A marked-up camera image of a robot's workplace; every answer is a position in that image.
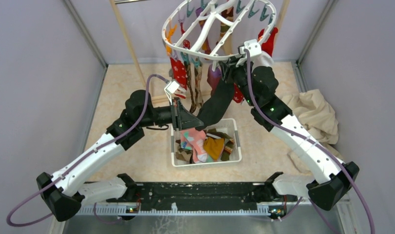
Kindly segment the pink green patterned sock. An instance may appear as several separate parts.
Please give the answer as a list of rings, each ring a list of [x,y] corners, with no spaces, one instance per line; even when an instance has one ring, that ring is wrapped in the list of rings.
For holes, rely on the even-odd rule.
[[[193,152],[192,159],[194,163],[204,163],[208,158],[204,150],[206,133],[198,131],[195,128],[180,131],[180,147]]]

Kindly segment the black sock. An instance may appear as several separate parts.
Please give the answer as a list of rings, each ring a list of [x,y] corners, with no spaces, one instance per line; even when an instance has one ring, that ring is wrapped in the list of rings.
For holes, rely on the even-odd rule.
[[[201,107],[197,118],[203,122],[203,126],[196,127],[196,129],[201,131],[207,126],[218,123],[232,102],[234,93],[234,85],[221,80],[213,95]]]

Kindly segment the mustard yellow sock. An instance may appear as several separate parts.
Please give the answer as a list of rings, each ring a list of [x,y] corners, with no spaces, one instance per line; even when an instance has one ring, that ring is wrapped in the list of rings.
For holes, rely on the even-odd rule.
[[[209,137],[205,140],[203,148],[213,161],[219,160],[224,150],[225,139]]]

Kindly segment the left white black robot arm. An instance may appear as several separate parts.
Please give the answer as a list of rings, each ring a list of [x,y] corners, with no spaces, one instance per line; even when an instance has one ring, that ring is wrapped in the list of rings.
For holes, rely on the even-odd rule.
[[[37,177],[44,200],[57,221],[67,221],[82,206],[97,202],[135,202],[137,184],[126,173],[108,181],[88,182],[88,178],[113,158],[127,151],[145,136],[144,128],[171,124],[176,130],[202,127],[203,121],[174,98],[169,106],[154,107],[145,90],[134,91],[125,102],[120,117],[86,152],[63,169]]]

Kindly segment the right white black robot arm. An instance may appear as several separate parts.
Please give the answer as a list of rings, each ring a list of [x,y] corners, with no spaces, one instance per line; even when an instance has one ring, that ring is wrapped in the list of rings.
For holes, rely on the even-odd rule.
[[[302,126],[275,94],[278,80],[272,67],[237,62],[237,58],[220,62],[222,80],[236,85],[252,107],[254,120],[286,143],[311,172],[311,176],[274,173],[265,188],[267,198],[278,201],[283,195],[302,196],[323,210],[331,210],[352,188],[359,167],[330,156],[329,150]]]

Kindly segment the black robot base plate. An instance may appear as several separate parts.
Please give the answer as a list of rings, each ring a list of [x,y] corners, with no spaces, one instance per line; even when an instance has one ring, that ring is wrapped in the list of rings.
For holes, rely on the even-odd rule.
[[[267,182],[144,182],[121,198],[107,202],[139,203],[141,211],[255,211],[262,202],[295,202],[295,195],[279,195]]]

